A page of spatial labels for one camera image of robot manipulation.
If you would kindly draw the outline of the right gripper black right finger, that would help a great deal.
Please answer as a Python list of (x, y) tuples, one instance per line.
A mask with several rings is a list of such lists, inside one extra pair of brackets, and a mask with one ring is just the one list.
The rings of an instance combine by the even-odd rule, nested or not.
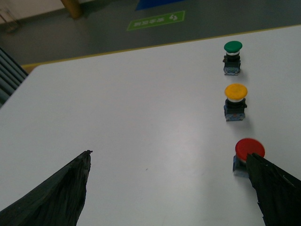
[(247, 156), (246, 167), (265, 225), (299, 226), (301, 181), (256, 153)]

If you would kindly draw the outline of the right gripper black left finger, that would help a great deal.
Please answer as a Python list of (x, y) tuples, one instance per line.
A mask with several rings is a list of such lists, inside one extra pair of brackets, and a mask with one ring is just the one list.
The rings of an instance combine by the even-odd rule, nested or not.
[(2, 226), (75, 226), (85, 205), (87, 150), (0, 212)]

